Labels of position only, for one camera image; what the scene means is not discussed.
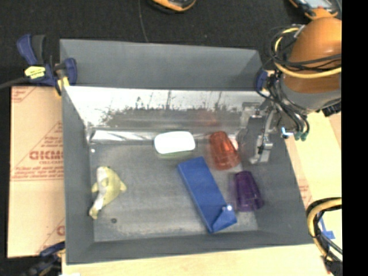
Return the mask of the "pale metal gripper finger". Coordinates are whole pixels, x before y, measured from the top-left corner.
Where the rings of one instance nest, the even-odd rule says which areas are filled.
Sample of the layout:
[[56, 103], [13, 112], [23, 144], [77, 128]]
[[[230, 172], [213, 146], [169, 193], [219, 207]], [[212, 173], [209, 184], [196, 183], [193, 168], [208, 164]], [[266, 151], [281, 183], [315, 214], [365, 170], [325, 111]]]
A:
[[263, 143], [259, 147], [259, 163], [267, 163], [269, 161], [272, 149], [272, 142], [263, 141]]
[[248, 159], [251, 164], [258, 164], [261, 156], [261, 146], [256, 145], [254, 149], [254, 154]]

